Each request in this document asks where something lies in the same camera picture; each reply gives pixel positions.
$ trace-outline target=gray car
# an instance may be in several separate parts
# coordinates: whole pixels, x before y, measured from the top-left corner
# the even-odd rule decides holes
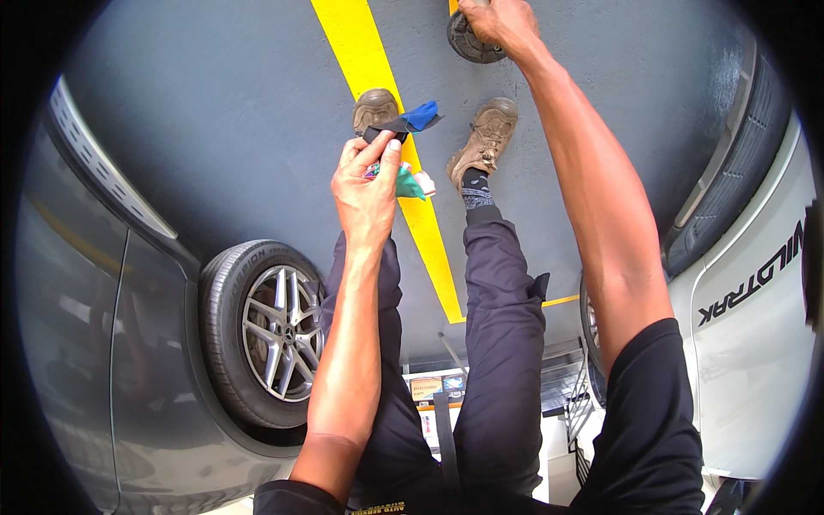
[[[17,224],[32,381],[102,512],[199,513],[288,473],[323,348],[305,258],[259,240],[199,263],[101,150],[63,79]]]

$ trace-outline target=sleeve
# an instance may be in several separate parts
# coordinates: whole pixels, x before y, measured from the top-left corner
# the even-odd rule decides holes
[[[332,494],[301,481],[277,480],[255,490],[255,515],[342,515]]]
[[[586,513],[700,513],[701,441],[678,322],[638,333],[612,367],[606,417],[586,484]]]

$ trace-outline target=hand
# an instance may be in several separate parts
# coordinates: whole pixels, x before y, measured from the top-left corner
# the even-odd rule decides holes
[[[475,0],[459,0],[472,31],[485,43],[496,44],[510,57],[520,54],[534,39],[540,39],[538,20],[523,0],[491,0],[482,7]]]
[[[346,251],[378,251],[389,237],[395,220],[395,179],[400,166],[400,141],[385,130],[371,145],[363,138],[344,145],[340,163],[332,177],[332,194],[338,206],[340,225],[346,235]],[[364,179],[369,165],[381,158],[381,173]]]

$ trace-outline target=white car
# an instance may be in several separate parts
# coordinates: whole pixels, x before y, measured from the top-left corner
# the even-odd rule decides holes
[[[710,494],[723,478],[766,477],[801,405],[815,340],[801,263],[805,208],[814,198],[810,153],[754,41],[738,90],[726,138],[662,239]],[[606,392],[583,281],[581,305],[600,410]]]

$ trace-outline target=patterned sock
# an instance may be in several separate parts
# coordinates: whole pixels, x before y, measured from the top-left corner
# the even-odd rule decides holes
[[[495,201],[492,200],[492,192],[489,191],[489,185],[487,184],[488,177],[488,173],[477,168],[470,168],[464,172],[461,195],[467,209],[495,205]]]
[[[500,210],[492,199],[492,192],[489,191],[488,177],[488,173],[477,168],[469,168],[464,172],[461,196],[466,206],[467,225],[489,220],[503,220]]]

